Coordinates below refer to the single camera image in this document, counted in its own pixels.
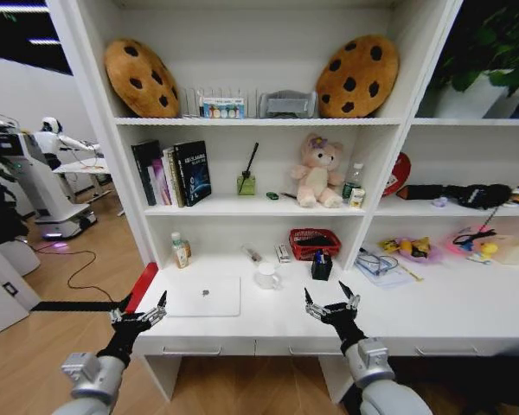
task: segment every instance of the potted plant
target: potted plant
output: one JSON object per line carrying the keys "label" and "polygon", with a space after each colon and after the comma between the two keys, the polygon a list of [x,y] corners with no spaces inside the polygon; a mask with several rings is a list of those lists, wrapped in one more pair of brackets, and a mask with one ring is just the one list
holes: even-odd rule
{"label": "potted plant", "polygon": [[[0,156],[0,163],[10,166],[11,163]],[[16,179],[0,167],[0,177],[8,182]],[[32,248],[17,238],[27,236],[29,229],[23,217],[16,211],[16,196],[0,183],[0,253],[21,274],[33,271],[41,262]]]}
{"label": "potted plant", "polygon": [[519,91],[519,0],[466,0],[430,88],[439,118],[482,118],[501,94]]}

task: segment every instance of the stuffed animal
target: stuffed animal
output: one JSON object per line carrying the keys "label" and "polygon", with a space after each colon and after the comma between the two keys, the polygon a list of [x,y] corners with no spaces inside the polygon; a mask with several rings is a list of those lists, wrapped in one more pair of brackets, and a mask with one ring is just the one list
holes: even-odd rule
{"label": "stuffed animal", "polygon": [[114,91],[137,115],[177,116],[175,80],[146,45],[132,39],[117,39],[107,47],[104,63]]}
{"label": "stuffed animal", "polygon": [[338,208],[343,198],[333,188],[344,182],[344,177],[335,170],[340,164],[343,145],[328,143],[326,138],[310,134],[302,144],[302,164],[292,168],[291,176],[300,180],[298,204],[313,208],[317,201],[326,208]]}
{"label": "stuffed animal", "polygon": [[349,41],[319,76],[319,112],[328,118],[365,117],[387,99],[397,73],[398,53],[389,39],[368,35]]}

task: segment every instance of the white table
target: white table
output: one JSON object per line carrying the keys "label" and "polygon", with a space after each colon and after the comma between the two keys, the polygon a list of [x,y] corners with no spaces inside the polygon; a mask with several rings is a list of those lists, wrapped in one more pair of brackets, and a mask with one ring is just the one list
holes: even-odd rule
{"label": "white table", "polygon": [[60,175],[60,180],[62,182],[63,188],[69,194],[69,199],[75,203],[75,194],[69,186],[69,182],[65,177],[66,173],[82,173],[89,175],[91,182],[94,187],[94,196],[85,201],[85,203],[90,203],[96,201],[100,197],[103,197],[111,192],[111,190],[104,190],[99,182],[96,179],[96,175],[109,175],[110,170],[107,168],[106,160],[104,158],[88,158],[85,160],[76,161],[69,164],[62,164],[57,169],[52,170],[53,173]]}
{"label": "white table", "polygon": [[[304,311],[305,286],[318,304],[342,301],[338,279],[362,296],[358,326],[379,337],[392,355],[494,355],[519,348],[518,267],[452,256],[441,265],[407,262],[424,281],[383,290],[356,268],[342,271],[335,265],[330,280],[322,282],[311,279],[309,263],[293,261],[279,268],[283,289],[269,291],[255,285],[253,265],[239,252],[197,252],[192,259],[183,270],[173,264],[160,270],[138,306],[149,310],[167,290],[167,317],[141,334],[134,347],[166,399],[185,355],[314,355],[331,399],[339,402],[353,383],[340,341],[332,327]],[[467,272],[455,271],[457,261]],[[221,274],[241,277],[238,317],[169,317],[170,278]]]}

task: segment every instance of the book spine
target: book spine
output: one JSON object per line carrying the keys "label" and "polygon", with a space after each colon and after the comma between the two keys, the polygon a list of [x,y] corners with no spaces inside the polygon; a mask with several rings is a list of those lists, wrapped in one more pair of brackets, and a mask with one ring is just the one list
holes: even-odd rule
{"label": "book spine", "polygon": [[165,206],[169,206],[171,204],[170,190],[167,187],[167,179],[163,172],[162,161],[159,158],[152,160],[152,167],[154,168],[154,175],[156,177],[157,190]]}
{"label": "book spine", "polygon": [[171,175],[170,160],[167,150],[163,151],[162,157],[163,172],[165,174],[165,181],[167,182],[167,189],[170,194],[170,201],[173,206],[179,206],[176,201],[175,188],[173,187],[173,177]]}
{"label": "book spine", "polygon": [[181,193],[183,194],[184,202],[187,206],[192,206],[194,203],[190,204],[189,189],[185,180],[183,161],[181,160],[181,155],[177,150],[177,146],[175,146],[175,159],[178,165],[179,175],[181,175]]}
{"label": "book spine", "polygon": [[135,162],[137,164],[138,175],[140,176],[140,181],[142,182],[142,186],[144,188],[144,194],[146,195],[146,200],[148,201],[149,206],[156,205],[156,198],[154,197],[154,190],[152,189],[152,185],[150,182],[150,175],[148,174],[148,169],[145,168],[138,155],[138,151],[136,147],[132,148],[132,154],[135,157]]}
{"label": "book spine", "polygon": [[180,177],[177,173],[178,168],[175,165],[175,154],[173,154],[173,153],[174,153],[173,150],[170,150],[168,152],[168,158],[170,161],[171,178],[173,179],[173,187],[175,188],[177,205],[180,208],[184,208],[183,192],[181,190]]}
{"label": "book spine", "polygon": [[154,173],[154,167],[148,166],[148,176],[150,176],[150,183],[152,185],[152,191],[154,192],[154,198],[156,199],[156,203],[158,205],[165,206],[165,202],[162,199],[162,196],[159,194],[159,186],[157,185],[156,174]]}

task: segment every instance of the white cup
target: white cup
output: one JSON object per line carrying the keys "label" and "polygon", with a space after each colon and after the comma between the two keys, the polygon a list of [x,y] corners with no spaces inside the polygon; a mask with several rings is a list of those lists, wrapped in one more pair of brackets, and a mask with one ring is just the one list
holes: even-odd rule
{"label": "white cup", "polygon": [[275,271],[275,265],[262,262],[253,274],[253,280],[264,290],[277,290],[280,287],[280,277]]}

